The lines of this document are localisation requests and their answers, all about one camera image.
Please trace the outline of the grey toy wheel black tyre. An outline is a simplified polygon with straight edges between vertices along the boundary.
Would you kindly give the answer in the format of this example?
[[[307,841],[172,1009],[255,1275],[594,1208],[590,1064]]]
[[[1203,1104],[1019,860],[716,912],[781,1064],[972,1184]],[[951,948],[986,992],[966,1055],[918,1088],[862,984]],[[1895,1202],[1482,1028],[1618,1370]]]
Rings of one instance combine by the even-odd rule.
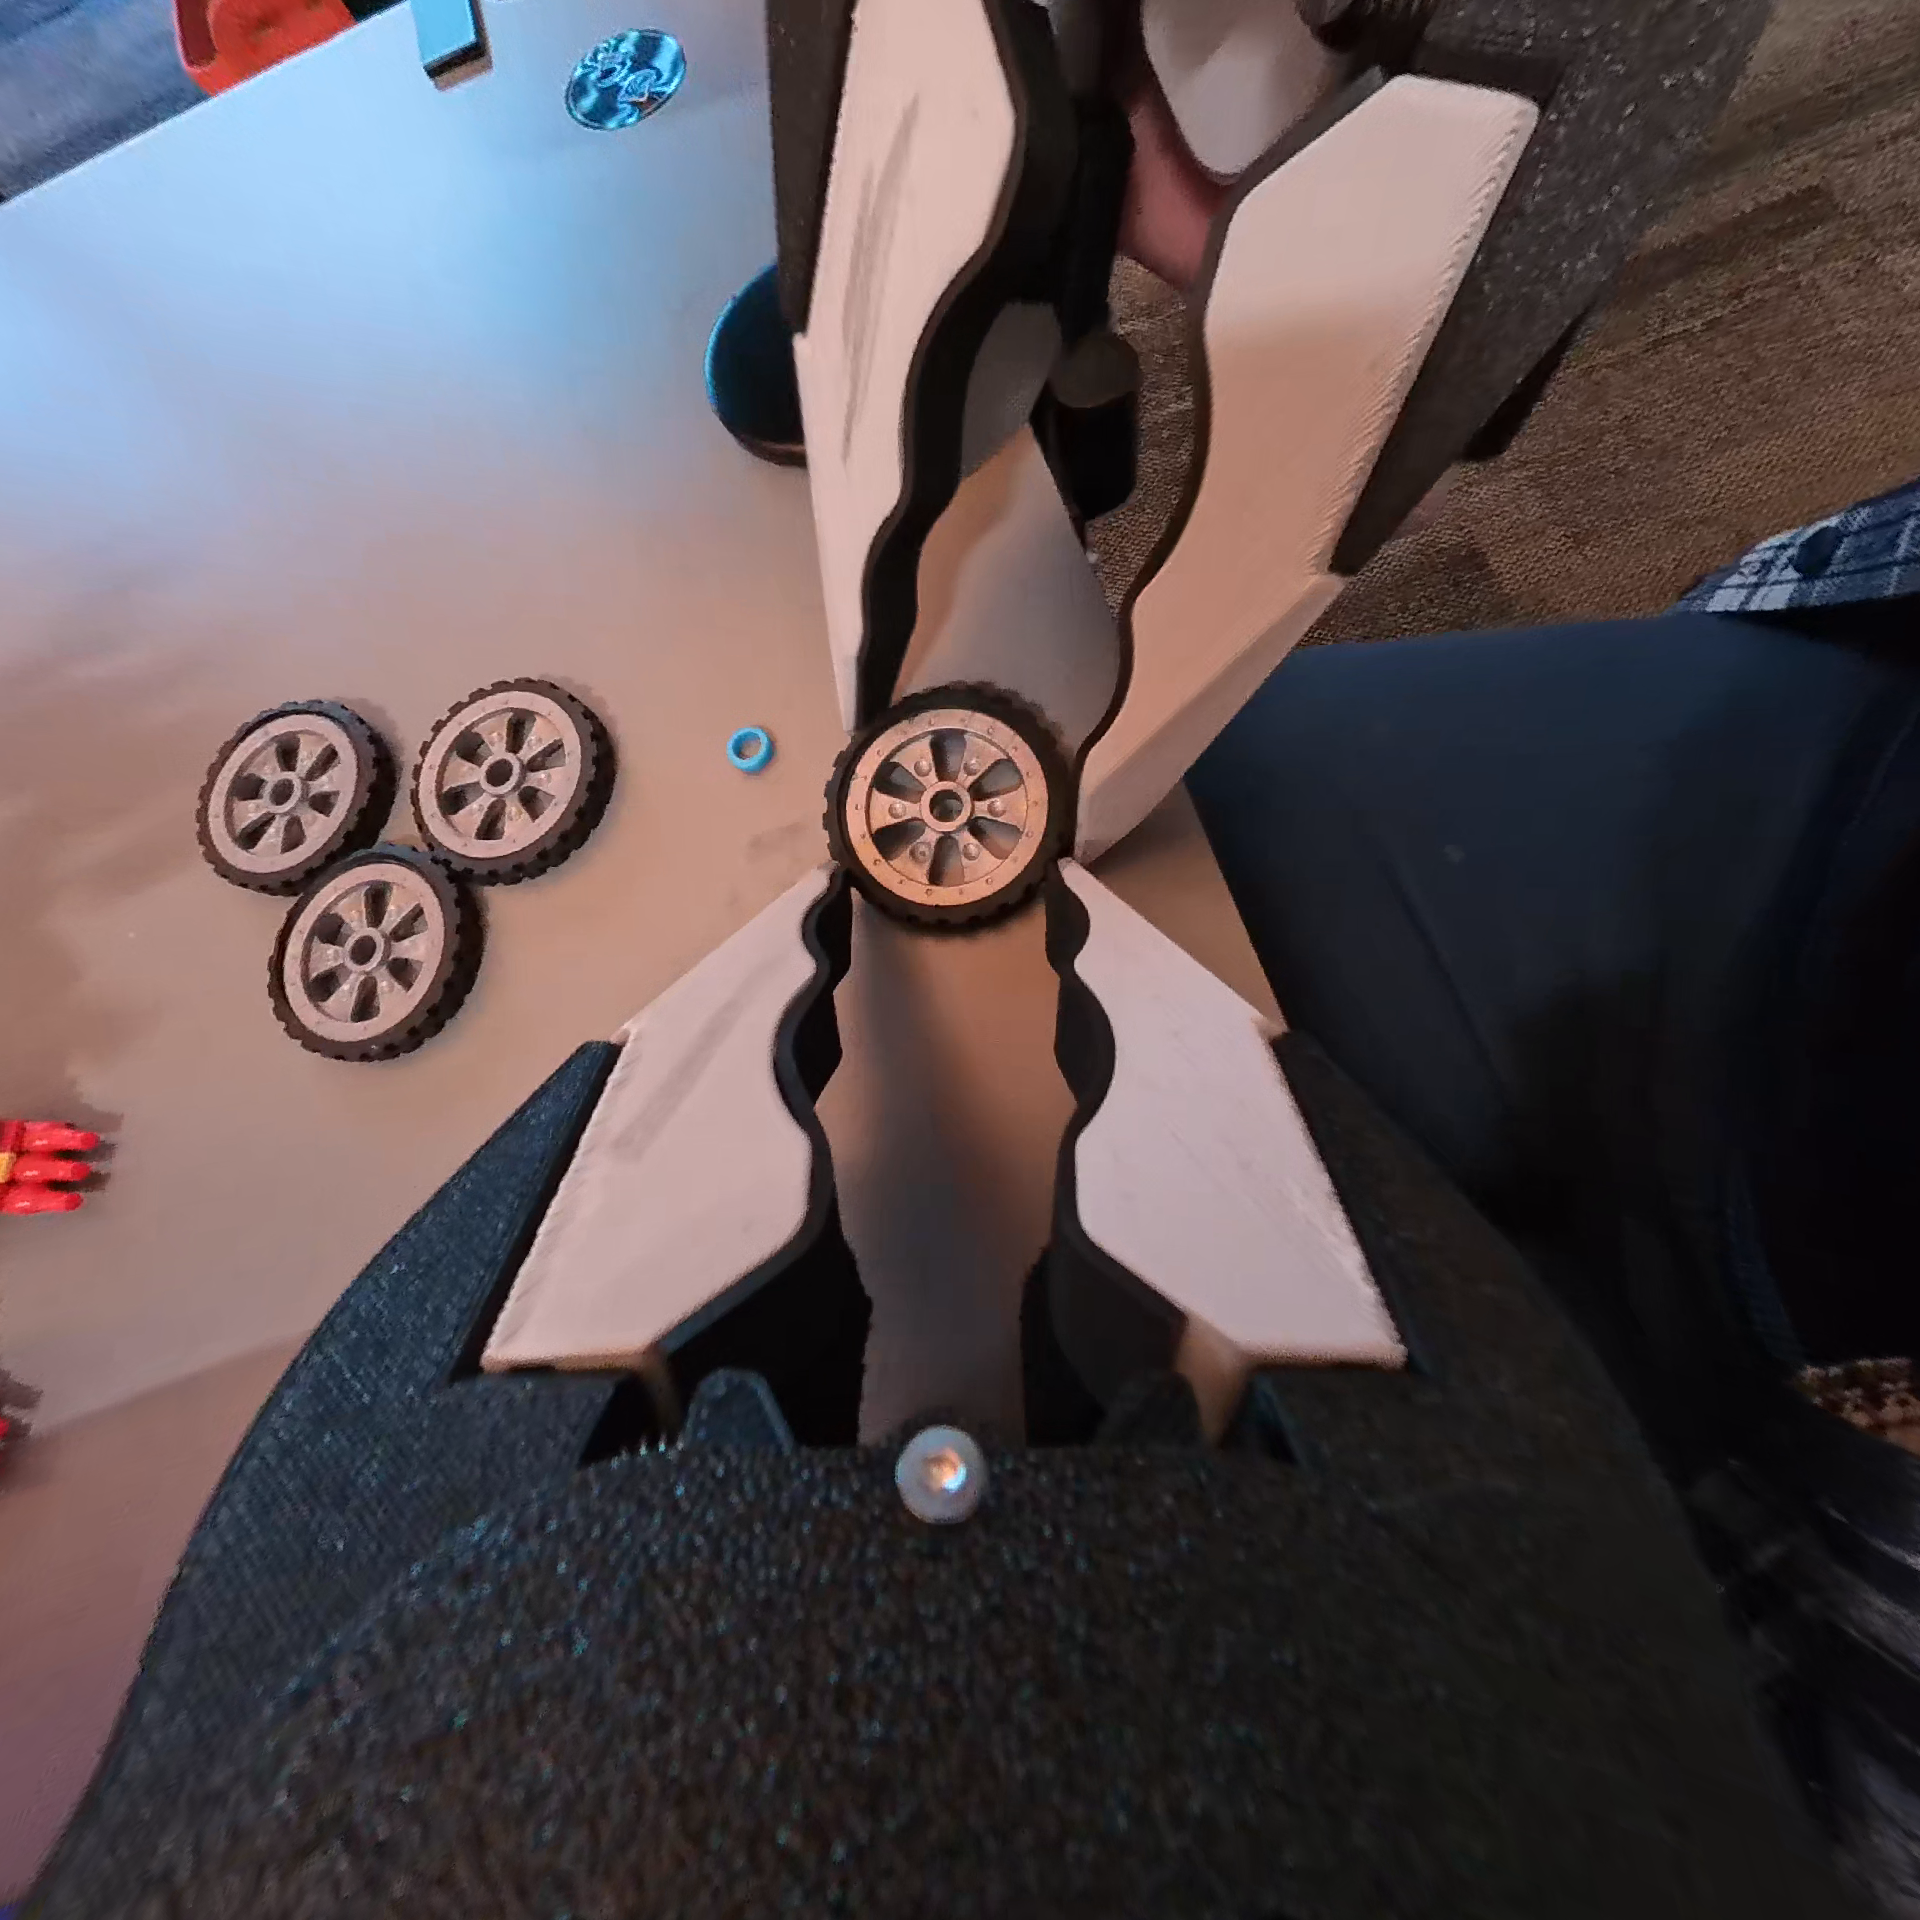
[[[271,1010],[322,1059],[394,1061],[459,1015],[483,956],[473,889],[437,856],[374,845],[331,864],[291,908],[271,954]]]
[[[370,849],[394,812],[390,746],[345,704],[282,704],[250,719],[213,756],[196,802],[215,873],[261,896],[295,896]]]
[[[1069,840],[1065,744],[1009,688],[918,690],[853,735],[823,826],[831,861],[885,916],[939,933],[1004,922]]]
[[[508,885],[579,853],[615,780],[612,737],[587,704],[543,680],[506,680],[468,693],[430,729],[412,810],[454,873]]]

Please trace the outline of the person's right hand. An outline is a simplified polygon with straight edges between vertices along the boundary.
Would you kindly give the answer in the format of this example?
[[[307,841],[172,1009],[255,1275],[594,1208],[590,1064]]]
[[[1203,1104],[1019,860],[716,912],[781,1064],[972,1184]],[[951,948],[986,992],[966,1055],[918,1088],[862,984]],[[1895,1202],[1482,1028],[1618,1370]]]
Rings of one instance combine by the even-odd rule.
[[[1194,156],[1153,74],[1125,96],[1125,116],[1134,152],[1119,201],[1119,251],[1186,290],[1203,267],[1225,187]]]

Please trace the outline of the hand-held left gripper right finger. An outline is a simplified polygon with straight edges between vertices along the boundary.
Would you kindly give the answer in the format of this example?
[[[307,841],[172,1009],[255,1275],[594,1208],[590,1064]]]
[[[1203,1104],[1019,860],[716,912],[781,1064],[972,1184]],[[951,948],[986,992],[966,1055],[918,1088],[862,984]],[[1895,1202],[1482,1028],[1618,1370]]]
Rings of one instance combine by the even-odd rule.
[[[1407,1367],[1260,1012],[1079,864],[1045,889],[1071,1096],[1023,1285],[1023,1432],[1079,1448],[1178,1376],[1206,1441],[1265,1370]]]

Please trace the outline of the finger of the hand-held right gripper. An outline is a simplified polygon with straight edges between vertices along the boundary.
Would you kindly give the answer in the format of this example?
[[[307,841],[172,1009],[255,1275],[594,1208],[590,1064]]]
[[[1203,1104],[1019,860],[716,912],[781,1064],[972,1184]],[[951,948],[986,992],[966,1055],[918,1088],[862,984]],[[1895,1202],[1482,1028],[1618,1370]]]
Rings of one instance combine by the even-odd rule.
[[[1163,802],[1339,597],[1337,541],[1539,122],[1518,92],[1364,76],[1236,183],[1195,287],[1191,484],[1122,603],[1079,860]]]
[[[1075,111],[1042,5],[853,5],[801,324],[806,484],[844,721],[894,699],[921,551],[1039,392]]]

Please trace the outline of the black desk clamp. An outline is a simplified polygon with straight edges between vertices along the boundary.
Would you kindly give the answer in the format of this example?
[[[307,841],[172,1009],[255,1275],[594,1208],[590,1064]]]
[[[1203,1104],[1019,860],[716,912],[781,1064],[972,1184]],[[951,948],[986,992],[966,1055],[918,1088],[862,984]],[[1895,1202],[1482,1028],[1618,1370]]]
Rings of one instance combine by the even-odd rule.
[[[714,324],[703,383],[711,409],[739,447],[769,464],[804,467],[793,331],[774,263]],[[1028,425],[1079,530],[1135,491],[1139,399],[1139,355],[1109,324],[1065,348],[1042,383]]]

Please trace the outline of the red plastic object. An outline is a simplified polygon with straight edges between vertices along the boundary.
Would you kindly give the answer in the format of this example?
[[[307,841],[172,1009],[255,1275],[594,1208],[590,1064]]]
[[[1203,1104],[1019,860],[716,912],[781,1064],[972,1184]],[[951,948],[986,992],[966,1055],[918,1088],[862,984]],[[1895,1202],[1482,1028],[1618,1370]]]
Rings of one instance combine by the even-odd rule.
[[[183,71],[206,96],[300,58],[394,2],[174,2]]]

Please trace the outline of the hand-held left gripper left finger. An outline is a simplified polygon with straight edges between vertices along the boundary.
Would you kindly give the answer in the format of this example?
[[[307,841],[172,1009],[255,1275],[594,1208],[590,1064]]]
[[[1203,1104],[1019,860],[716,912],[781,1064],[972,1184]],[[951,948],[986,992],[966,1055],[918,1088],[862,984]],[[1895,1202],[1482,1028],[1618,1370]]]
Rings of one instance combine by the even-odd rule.
[[[674,1432],[739,1370],[804,1448],[858,1443],[873,1306],[818,1116],[850,933],[846,873],[812,871],[615,1033],[485,1373],[635,1376]]]

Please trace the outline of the colourful construction toy figure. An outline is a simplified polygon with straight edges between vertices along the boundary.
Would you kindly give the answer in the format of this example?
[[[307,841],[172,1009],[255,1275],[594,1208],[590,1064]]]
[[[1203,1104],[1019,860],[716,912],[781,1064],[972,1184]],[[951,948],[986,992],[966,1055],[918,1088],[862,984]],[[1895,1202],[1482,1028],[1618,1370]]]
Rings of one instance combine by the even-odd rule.
[[[51,1216],[85,1205],[99,1133],[61,1121],[2,1117],[2,1218]],[[2,1364],[2,1466],[23,1445],[38,1393]]]

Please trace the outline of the round dark blue sticker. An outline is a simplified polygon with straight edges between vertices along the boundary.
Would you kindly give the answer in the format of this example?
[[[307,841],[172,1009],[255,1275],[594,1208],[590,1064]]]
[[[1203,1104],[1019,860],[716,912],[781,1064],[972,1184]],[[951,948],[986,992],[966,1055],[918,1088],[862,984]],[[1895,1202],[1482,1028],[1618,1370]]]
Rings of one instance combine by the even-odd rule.
[[[670,105],[687,76],[677,34],[625,31],[598,40],[572,68],[566,116],[587,130],[635,128]]]

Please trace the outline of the person's dark trousers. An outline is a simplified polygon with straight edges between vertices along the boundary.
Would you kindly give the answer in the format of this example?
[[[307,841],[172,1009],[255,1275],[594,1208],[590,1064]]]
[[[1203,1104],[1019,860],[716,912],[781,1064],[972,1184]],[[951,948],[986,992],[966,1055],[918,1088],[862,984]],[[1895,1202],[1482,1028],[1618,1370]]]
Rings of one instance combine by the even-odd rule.
[[[1643,1391],[1915,1361],[1915,615],[1321,644],[1188,777],[1258,961]]]

